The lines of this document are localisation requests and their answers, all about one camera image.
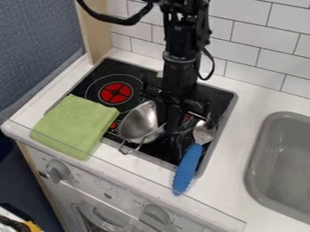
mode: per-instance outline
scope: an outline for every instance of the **green towel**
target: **green towel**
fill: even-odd
[[[34,126],[30,137],[84,160],[119,114],[115,108],[69,95]]]

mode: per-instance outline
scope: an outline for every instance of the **metal pot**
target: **metal pot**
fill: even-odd
[[[155,141],[163,132],[165,124],[159,126],[157,109],[154,101],[146,101],[131,110],[121,121],[119,136],[123,139],[119,151],[130,154],[139,150],[142,144]],[[125,151],[126,141],[139,144],[136,149]]]

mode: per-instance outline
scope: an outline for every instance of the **pot handle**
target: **pot handle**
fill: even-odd
[[[119,152],[120,152],[121,154],[123,154],[123,155],[129,155],[129,154],[133,153],[134,151],[139,150],[139,149],[142,147],[143,142],[145,141],[145,139],[146,139],[147,137],[148,137],[148,136],[145,136],[145,137],[143,138],[143,140],[140,142],[140,144],[138,145],[137,148],[131,149],[131,150],[125,150],[125,149],[123,148],[123,147],[125,146],[125,143],[126,143],[126,140],[123,140],[122,143],[121,143],[121,146],[119,147]]]

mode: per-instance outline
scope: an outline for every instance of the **subway tile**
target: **subway tile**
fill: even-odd
[[[297,33],[238,22],[235,22],[232,36],[232,41],[235,42],[285,53],[293,53],[297,40]]]
[[[310,58],[310,36],[302,34],[298,42],[295,54]]]
[[[123,18],[128,16],[127,3],[123,0],[107,0],[107,10],[109,15],[115,15]]]
[[[287,76],[282,92],[310,98],[310,81],[295,76]]]
[[[253,24],[266,24],[271,4],[249,0],[215,0],[210,15]]]
[[[279,3],[285,5],[296,5],[309,8],[310,0],[266,0],[267,2]]]
[[[162,60],[162,52],[165,49],[163,45],[134,38],[131,39],[131,46],[134,53],[143,54],[159,60]]]
[[[151,28],[152,31],[152,41],[157,44],[166,44],[166,41],[164,40],[165,34],[162,26],[153,25]]]
[[[131,51],[131,39],[129,36],[111,33],[112,45],[126,51]]]
[[[219,76],[224,76],[225,72],[225,66],[226,66],[226,61],[220,60],[215,58],[214,59],[215,64],[216,64],[216,69],[214,71],[214,74],[219,75]],[[212,62],[208,57],[202,56],[201,57],[201,64],[200,64],[200,72],[202,73],[209,73],[211,69],[211,64]]]
[[[231,30],[233,22],[231,20],[210,17],[209,18],[210,28],[212,30],[212,37],[230,40]]]
[[[124,34],[124,35],[128,35],[131,37],[136,37],[136,38],[140,38],[143,40],[151,41],[151,25],[150,24],[137,23],[132,26],[112,24],[111,31],[118,33],[118,34]]]
[[[255,65],[259,49],[239,43],[212,39],[206,47],[217,58]]]
[[[145,3],[128,1],[129,14],[134,15],[138,13],[145,5]],[[153,9],[144,17],[142,17],[141,21],[148,24],[163,25],[162,12],[160,10],[160,7],[154,5]]]
[[[310,59],[291,54],[262,50],[257,66],[310,79]]]
[[[275,4],[272,7],[268,25],[289,31],[310,34],[309,22],[309,10]]]
[[[241,82],[248,82],[274,90],[280,90],[285,78],[284,74],[278,72],[232,62],[228,62],[226,76]]]

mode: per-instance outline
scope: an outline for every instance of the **sink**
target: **sink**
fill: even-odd
[[[245,184],[261,205],[310,224],[310,118],[277,112],[265,119]]]

